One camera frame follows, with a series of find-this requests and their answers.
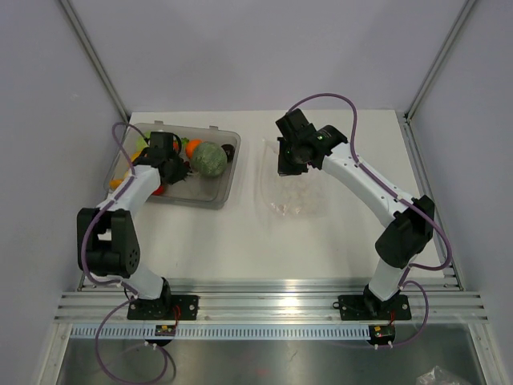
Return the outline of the green netted melon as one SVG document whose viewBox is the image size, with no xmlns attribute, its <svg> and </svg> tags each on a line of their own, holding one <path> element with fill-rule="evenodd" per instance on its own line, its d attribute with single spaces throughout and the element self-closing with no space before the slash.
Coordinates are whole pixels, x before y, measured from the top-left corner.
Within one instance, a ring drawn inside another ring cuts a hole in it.
<svg viewBox="0 0 513 385">
<path fill-rule="evenodd" d="M 225 171 L 228 157 L 219 144 L 202 142 L 196 146 L 190 164 L 201 176 L 214 178 Z"/>
</svg>

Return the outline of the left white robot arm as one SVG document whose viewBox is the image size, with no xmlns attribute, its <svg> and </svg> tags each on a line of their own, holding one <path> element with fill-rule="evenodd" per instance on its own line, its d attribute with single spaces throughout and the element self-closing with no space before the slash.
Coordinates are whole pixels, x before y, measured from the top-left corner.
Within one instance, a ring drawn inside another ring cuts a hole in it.
<svg viewBox="0 0 513 385">
<path fill-rule="evenodd" d="M 188 175 L 180 157 L 181 139 L 172 132 L 152 132 L 147 147 L 132 159 L 124 148 L 127 175 L 107 198 L 77 215 L 78 263 L 84 275 L 98 286 L 117 285 L 144 300 L 153 318 L 166 318 L 173 309 L 165 278 L 145 267 L 134 218 L 148 198 L 166 184 Z"/>
</svg>

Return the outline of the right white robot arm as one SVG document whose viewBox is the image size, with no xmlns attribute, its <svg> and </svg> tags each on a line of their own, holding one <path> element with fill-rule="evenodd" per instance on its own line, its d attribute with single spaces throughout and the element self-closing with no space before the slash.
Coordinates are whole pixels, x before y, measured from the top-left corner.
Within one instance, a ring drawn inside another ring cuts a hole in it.
<svg viewBox="0 0 513 385">
<path fill-rule="evenodd" d="M 317 130 L 299 109 L 286 113 L 276 125 L 281 133 L 279 175 L 301 175 L 317 168 L 347 187 L 383 225 L 374 246 L 379 262 L 362 295 L 366 313 L 383 317 L 398 296 L 406 268 L 433 237 L 428 220 L 434 218 L 434 202 L 427 196 L 416 199 L 383 180 L 397 194 L 390 195 L 366 173 L 368 167 L 351 152 L 344 134 L 331 125 Z"/>
</svg>

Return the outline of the clear zip top bag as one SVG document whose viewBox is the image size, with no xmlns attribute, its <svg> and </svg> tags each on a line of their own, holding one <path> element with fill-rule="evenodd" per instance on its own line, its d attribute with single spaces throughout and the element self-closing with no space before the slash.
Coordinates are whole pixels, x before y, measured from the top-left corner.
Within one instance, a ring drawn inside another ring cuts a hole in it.
<svg viewBox="0 0 513 385">
<path fill-rule="evenodd" d="M 277 217 L 325 216 L 328 199 L 321 176 L 315 171 L 298 176 L 280 176 L 277 172 L 278 155 L 277 141 L 262 140 L 256 188 L 263 205 Z"/>
</svg>

